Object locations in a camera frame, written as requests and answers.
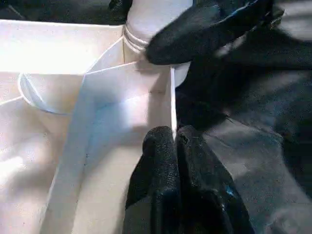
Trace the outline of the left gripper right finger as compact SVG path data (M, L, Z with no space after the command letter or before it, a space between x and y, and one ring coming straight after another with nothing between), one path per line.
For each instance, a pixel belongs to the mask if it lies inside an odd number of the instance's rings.
M176 146L185 232L250 234L250 217L234 181L203 136L184 126Z

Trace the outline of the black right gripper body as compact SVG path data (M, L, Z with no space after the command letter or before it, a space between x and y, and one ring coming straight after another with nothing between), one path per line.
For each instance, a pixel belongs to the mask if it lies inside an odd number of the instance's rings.
M248 2L248 25L271 25L280 21L285 10L275 4L274 0L250 0Z

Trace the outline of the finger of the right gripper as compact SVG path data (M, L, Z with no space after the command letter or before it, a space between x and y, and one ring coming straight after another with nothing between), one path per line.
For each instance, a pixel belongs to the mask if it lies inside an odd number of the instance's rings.
M145 50L155 65L213 54L251 31L271 12L271 0L200 0L161 29Z
M109 9L112 11L125 11L128 12L131 8L133 0L111 0Z

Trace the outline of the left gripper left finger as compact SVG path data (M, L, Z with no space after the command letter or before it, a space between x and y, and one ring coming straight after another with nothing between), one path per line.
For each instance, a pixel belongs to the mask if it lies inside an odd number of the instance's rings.
M176 146L168 126L151 129L128 187L125 233L178 234L181 196Z

